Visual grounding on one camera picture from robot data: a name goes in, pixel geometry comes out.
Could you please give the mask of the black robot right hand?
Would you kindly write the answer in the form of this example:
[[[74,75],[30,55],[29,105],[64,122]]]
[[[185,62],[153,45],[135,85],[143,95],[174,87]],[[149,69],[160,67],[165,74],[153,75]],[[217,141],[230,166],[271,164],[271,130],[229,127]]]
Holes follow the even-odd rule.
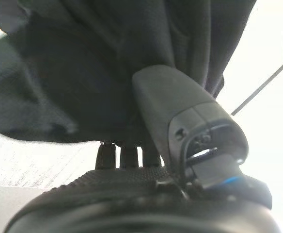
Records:
[[[272,196],[240,170],[242,129],[183,72],[168,66],[133,75],[150,147],[102,142],[95,169],[24,206],[7,233],[278,233]]]

